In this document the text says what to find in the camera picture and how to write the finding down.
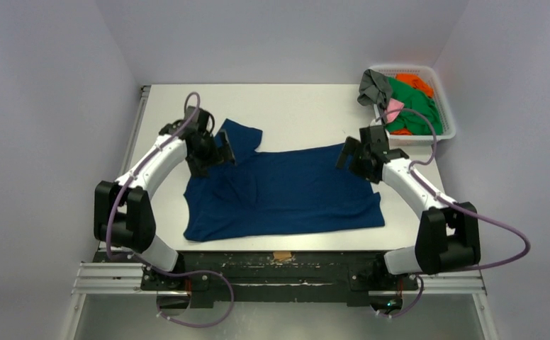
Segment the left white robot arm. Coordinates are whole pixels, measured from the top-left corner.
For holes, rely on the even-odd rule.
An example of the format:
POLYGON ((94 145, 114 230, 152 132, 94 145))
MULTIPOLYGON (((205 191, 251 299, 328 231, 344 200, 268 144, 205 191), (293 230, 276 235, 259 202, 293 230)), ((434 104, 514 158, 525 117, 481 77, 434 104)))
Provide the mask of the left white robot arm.
POLYGON ((131 250, 159 271, 158 280, 176 290, 186 280, 179 253, 156 234, 151 199, 166 177, 185 162, 191 178, 204 179, 209 168, 235 163, 226 131, 213 134, 215 119, 208 111, 187 106, 182 119, 166 124, 150 150, 114 181, 101 181, 94 191, 94 236, 131 250))

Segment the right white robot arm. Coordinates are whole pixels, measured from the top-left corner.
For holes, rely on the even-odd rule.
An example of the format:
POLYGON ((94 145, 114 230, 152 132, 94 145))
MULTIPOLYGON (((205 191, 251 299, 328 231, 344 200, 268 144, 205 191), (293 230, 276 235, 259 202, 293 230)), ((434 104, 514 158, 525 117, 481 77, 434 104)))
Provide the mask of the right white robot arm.
POLYGON ((360 138, 348 137, 336 167, 371 183, 390 186, 419 218, 416 241, 387 251, 372 278, 389 288, 400 275, 438 274, 479 264, 481 244, 476 209, 437 190, 402 149, 392 149, 383 126, 363 127, 360 138))

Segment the dark blue t shirt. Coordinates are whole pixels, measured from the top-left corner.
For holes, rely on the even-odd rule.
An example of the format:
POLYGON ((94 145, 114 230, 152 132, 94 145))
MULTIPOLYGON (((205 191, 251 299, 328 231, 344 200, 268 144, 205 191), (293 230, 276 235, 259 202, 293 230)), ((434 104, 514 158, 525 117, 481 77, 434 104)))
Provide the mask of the dark blue t shirt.
POLYGON ((187 240, 384 227, 380 193, 368 181, 336 168, 341 144, 260 152, 261 130, 229 119, 221 129, 228 134, 235 163, 189 179, 184 192, 187 240))

